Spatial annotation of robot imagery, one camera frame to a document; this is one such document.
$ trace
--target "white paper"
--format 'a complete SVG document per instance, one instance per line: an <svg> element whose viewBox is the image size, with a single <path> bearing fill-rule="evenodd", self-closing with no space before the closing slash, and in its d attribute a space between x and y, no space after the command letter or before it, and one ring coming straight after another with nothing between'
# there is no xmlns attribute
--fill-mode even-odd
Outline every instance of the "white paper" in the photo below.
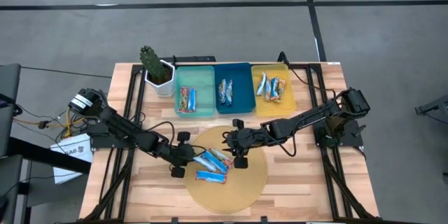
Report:
<svg viewBox="0 0 448 224"><path fill-rule="evenodd" d="M68 139L64 139L57 144L53 144L50 149L52 151L57 151L59 153L67 153L74 158L78 158L87 162L92 162L93 154L90 150L90 137L87 134L82 134L79 136L73 136ZM53 167L53 172L55 174L55 184L59 185L61 183L67 182L81 175L81 173L74 171L61 169Z"/></svg>

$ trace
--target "yellow plastic bin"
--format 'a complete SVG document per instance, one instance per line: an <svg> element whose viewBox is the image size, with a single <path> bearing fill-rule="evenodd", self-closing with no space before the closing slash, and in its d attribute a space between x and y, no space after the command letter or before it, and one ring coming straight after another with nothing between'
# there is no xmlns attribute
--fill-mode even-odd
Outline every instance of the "yellow plastic bin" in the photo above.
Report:
<svg viewBox="0 0 448 224"><path fill-rule="evenodd" d="M289 78L288 66L285 64L271 64L252 66L253 91L257 92L258 84L261 81L262 73L265 73L269 79L278 77L286 81L285 91L281 96L281 102L267 101L265 92L255 96L255 111L257 116L287 116L297 108L293 94L293 86Z"/></svg>

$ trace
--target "plastic bin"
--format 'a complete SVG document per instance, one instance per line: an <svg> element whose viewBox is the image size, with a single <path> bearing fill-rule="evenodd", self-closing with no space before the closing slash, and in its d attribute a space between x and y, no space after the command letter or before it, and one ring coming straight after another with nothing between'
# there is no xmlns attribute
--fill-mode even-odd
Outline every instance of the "plastic bin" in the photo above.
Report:
<svg viewBox="0 0 448 224"><path fill-rule="evenodd" d="M219 103L219 84L225 79L232 80L232 105ZM219 113L250 113L255 108L255 95L252 92L252 73L249 63L217 64L215 66L216 110Z"/></svg>
<svg viewBox="0 0 448 224"><path fill-rule="evenodd" d="M289 78L289 70L285 64L272 64L252 66L253 93L256 93L258 84L261 81L262 73L267 74L268 78L278 77L286 81L285 91L281 96L281 102L267 101L265 93L255 96L257 116L287 116L295 111L295 99L293 86Z"/></svg>
<svg viewBox="0 0 448 224"><path fill-rule="evenodd" d="M215 74L212 66L180 66L176 70L174 110L181 117L198 118L215 113ZM180 113L180 88L196 88L196 112Z"/></svg>

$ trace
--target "teal plastic bin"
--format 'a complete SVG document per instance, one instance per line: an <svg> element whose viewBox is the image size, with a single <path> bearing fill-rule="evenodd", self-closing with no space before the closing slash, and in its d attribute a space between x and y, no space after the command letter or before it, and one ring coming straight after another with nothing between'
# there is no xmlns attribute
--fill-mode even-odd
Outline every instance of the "teal plastic bin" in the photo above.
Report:
<svg viewBox="0 0 448 224"><path fill-rule="evenodd" d="M180 89L196 88L196 112L180 113ZM215 113L215 73L212 66L180 66L176 70L174 110L181 117L201 118Z"/></svg>

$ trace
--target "white hexagonal pot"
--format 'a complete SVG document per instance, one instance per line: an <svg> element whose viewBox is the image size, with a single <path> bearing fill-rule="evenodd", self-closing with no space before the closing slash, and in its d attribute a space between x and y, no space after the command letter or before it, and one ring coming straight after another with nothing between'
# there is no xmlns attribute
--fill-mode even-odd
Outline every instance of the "white hexagonal pot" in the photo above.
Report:
<svg viewBox="0 0 448 224"><path fill-rule="evenodd" d="M174 68L173 65L164 61L163 59L161 59L160 62L162 64L164 64L165 66L171 68L171 79L169 81L167 81L166 83L156 85L156 84L152 83L150 80L148 80L148 70L146 70L145 81L149 85L153 86L155 93L157 94L158 97L172 97L174 95L174 91L176 88L176 85L175 85L176 84L176 69Z"/></svg>

